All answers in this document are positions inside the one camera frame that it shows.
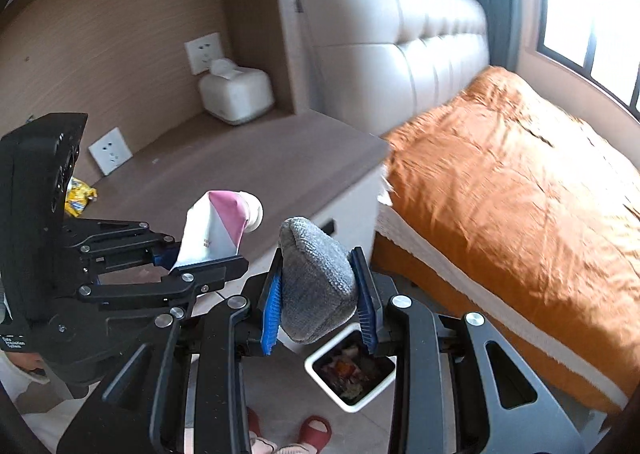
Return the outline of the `person's left hand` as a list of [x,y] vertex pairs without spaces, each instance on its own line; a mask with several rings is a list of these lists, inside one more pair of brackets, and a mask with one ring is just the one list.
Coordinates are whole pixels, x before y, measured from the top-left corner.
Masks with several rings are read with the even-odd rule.
[[6,358],[19,370],[30,376],[47,378],[43,358],[38,353],[6,352]]

